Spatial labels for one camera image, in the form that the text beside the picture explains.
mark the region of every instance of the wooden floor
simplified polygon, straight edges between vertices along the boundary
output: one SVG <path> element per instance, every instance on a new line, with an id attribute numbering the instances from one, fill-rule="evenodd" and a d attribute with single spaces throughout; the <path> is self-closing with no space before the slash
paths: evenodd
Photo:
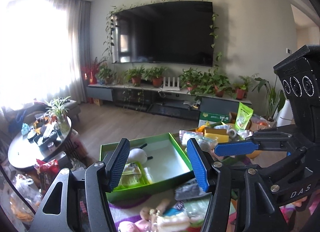
<path id="1" fill-rule="evenodd" d="M 119 142 L 123 137 L 132 140 L 198 126 L 195 121 L 152 115 L 116 107 L 111 103 L 102 106 L 81 104 L 80 107 L 80 122 L 72 119 L 72 127 L 80 134 L 92 160 L 99 159 L 100 145 Z M 263 151 L 253 162 L 267 167 L 284 157 L 284 152 Z"/>

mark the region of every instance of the gray curtain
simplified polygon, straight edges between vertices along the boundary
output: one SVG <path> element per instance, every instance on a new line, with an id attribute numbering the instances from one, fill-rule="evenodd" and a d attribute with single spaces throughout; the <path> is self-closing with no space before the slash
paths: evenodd
<path id="1" fill-rule="evenodd" d="M 68 34 L 72 46 L 70 73 L 73 82 L 69 95 L 78 102 L 87 102 L 85 82 L 81 68 L 90 65 L 89 24 L 91 2 L 85 0 L 48 0 L 59 10 L 67 12 Z"/>

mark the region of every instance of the metal screw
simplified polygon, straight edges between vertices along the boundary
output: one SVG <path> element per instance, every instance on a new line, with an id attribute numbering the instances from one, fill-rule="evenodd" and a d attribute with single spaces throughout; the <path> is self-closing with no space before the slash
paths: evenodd
<path id="1" fill-rule="evenodd" d="M 251 175 L 255 175 L 257 173 L 257 171 L 253 168 L 248 169 L 249 174 Z"/>
<path id="2" fill-rule="evenodd" d="M 213 166 L 215 166 L 216 168 L 220 168 L 220 167 L 222 167 L 222 163 L 219 162 L 219 161 L 215 161 L 215 162 L 213 163 Z"/>
<path id="3" fill-rule="evenodd" d="M 61 171 L 60 171 L 60 174 L 62 175 L 65 175 L 65 174 L 68 174 L 69 173 L 69 169 L 68 168 L 63 168 Z"/>
<path id="4" fill-rule="evenodd" d="M 280 189 L 280 187 L 277 184 L 272 185 L 271 188 L 270 188 L 270 190 L 272 192 L 277 192 L 279 189 Z"/>
<path id="5" fill-rule="evenodd" d="M 100 167 L 102 167 L 103 166 L 103 162 L 102 161 L 97 161 L 95 164 L 94 164 L 94 166 L 96 167 L 96 168 L 100 168 Z"/>

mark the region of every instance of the camera lens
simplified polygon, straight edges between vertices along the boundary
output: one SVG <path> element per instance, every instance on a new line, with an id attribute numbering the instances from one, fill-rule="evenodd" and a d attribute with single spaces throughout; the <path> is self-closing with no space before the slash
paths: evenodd
<path id="1" fill-rule="evenodd" d="M 287 94 L 290 94 L 291 90 L 290 90 L 290 86 L 289 86 L 288 82 L 286 80 L 283 80 L 282 83 L 283 83 L 283 88 L 284 88 L 285 92 Z"/>
<path id="2" fill-rule="evenodd" d="M 299 84 L 299 81 L 295 77 L 290 78 L 290 84 L 292 87 L 292 91 L 296 96 L 301 96 L 301 86 Z"/>
<path id="3" fill-rule="evenodd" d="M 315 90 L 313 88 L 313 84 L 310 81 L 310 78 L 307 76 L 304 76 L 302 79 L 303 88 L 306 91 L 308 96 L 313 96 Z"/>

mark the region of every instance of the tv stand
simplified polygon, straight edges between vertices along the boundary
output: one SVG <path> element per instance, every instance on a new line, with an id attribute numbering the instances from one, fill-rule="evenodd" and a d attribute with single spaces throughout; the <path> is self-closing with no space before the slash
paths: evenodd
<path id="1" fill-rule="evenodd" d="M 182 118 L 199 121 L 210 115 L 210 121 L 220 121 L 229 115 L 229 112 L 237 112 L 239 101 L 228 95 L 216 97 L 211 95 L 199 96 L 200 108 L 195 109 L 183 104 L 184 101 L 194 101 L 194 96 L 187 89 L 168 91 L 155 88 L 150 84 L 141 86 L 126 85 L 88 85 L 88 97 L 112 101 L 114 105 L 128 109 L 138 110 L 151 114 Z M 242 103 L 251 106 L 249 100 Z"/>

